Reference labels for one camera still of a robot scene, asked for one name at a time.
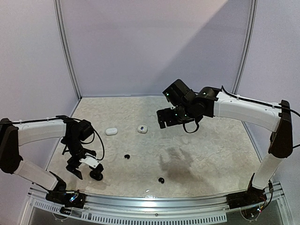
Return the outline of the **black oval charging case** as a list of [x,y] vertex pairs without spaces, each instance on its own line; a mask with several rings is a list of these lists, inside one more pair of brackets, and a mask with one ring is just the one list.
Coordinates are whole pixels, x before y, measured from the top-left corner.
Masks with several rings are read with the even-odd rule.
[[94,180],[101,181],[103,179],[103,174],[100,172],[91,171],[90,177]]

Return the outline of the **beige charging case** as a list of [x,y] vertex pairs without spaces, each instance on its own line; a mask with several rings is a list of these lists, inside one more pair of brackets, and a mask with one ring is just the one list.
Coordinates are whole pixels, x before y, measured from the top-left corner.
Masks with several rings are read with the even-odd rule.
[[137,132],[141,134],[145,134],[148,132],[148,127],[145,125],[139,125],[137,128]]

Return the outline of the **white earbud charging case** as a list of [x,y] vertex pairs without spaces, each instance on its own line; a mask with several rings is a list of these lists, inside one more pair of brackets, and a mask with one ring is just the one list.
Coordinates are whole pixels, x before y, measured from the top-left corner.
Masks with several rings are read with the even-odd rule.
[[107,129],[105,130],[105,134],[106,134],[107,136],[116,135],[117,133],[118,133],[118,129],[115,128],[115,127],[107,128]]

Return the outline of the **black earbud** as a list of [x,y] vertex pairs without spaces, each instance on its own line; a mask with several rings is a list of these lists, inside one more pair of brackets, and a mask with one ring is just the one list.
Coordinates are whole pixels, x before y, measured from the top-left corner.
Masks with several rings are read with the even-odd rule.
[[159,178],[159,179],[158,179],[158,182],[160,182],[160,183],[163,184],[163,183],[165,182],[165,179],[164,179],[164,178]]

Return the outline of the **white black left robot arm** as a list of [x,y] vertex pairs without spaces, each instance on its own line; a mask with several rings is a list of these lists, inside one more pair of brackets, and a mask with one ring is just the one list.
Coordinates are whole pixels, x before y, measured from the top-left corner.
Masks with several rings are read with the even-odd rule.
[[101,160],[97,158],[94,150],[84,147],[85,140],[97,134],[89,121],[65,115],[28,121],[10,121],[3,118],[0,121],[0,169],[4,173],[18,175],[51,191],[54,199],[59,203],[66,203],[70,199],[70,194],[65,190],[65,182],[54,173],[24,160],[19,148],[28,143],[59,138],[71,155],[67,160],[66,169],[82,179],[82,173],[78,168],[81,164],[85,164],[90,168],[90,177],[101,181],[104,170]]

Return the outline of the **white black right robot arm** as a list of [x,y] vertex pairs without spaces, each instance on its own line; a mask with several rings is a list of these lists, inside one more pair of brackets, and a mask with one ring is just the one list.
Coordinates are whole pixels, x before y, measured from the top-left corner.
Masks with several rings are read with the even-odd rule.
[[230,118],[263,127],[271,132],[268,153],[256,173],[242,200],[253,204],[271,179],[283,159],[293,152],[293,126],[289,102],[262,102],[240,97],[224,88],[204,87],[194,92],[182,80],[174,81],[163,91],[172,105],[157,111],[161,129],[187,123],[199,124],[203,117]]

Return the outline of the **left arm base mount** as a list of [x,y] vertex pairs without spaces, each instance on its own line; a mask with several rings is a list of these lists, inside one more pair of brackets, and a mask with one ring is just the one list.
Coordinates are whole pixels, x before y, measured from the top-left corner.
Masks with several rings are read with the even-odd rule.
[[64,186],[55,187],[54,190],[48,191],[45,199],[64,205],[65,208],[82,209],[85,205],[87,195],[79,190],[66,190]]

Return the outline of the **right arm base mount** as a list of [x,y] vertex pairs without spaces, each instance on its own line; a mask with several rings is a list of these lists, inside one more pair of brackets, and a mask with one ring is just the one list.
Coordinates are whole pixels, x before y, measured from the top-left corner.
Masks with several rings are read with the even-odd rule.
[[263,203],[261,210],[266,208],[273,198],[273,183],[271,180],[268,182],[270,198],[267,198],[265,189],[257,189],[253,187],[252,182],[249,183],[246,191],[236,192],[226,195],[226,203],[230,209],[246,207],[253,204]]

